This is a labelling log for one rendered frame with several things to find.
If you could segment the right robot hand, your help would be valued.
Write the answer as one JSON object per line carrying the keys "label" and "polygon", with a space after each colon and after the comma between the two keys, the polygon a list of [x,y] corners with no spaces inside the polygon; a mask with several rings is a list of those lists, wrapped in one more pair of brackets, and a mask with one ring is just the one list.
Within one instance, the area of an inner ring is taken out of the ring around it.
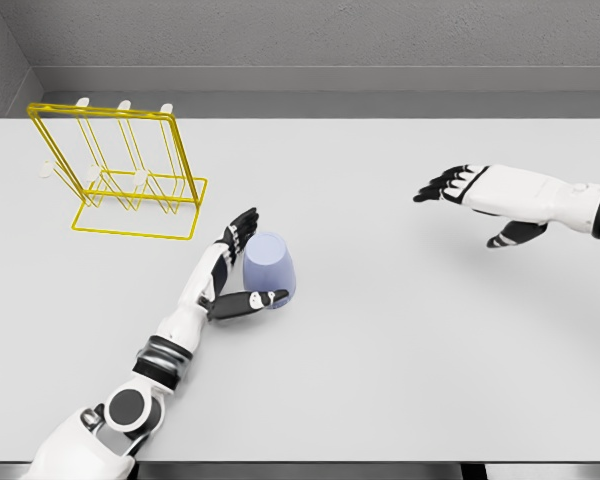
{"label": "right robot hand", "polygon": [[551,220],[549,194],[557,181],[547,175],[503,165],[460,165],[420,188],[416,203],[446,201],[509,220],[486,246],[499,249],[530,242]]}

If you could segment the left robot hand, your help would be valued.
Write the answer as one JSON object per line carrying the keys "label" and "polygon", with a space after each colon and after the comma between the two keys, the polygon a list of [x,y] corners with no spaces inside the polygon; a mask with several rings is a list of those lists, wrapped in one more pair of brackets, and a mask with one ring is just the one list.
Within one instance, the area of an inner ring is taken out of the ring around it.
{"label": "left robot hand", "polygon": [[286,289],[251,290],[222,294],[247,242],[255,235],[259,213],[252,207],[232,220],[203,253],[182,292],[175,317],[228,320],[246,316],[286,300]]}

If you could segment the lavender plastic cup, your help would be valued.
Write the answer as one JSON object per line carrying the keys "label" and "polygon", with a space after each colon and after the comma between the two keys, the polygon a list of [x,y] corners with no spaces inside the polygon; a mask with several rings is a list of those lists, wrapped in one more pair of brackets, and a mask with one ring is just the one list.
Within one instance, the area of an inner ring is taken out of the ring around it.
{"label": "lavender plastic cup", "polygon": [[273,303],[280,308],[291,301],[296,291],[292,257],[284,239],[274,232],[259,232],[245,247],[243,285],[251,291],[287,290],[289,295]]}

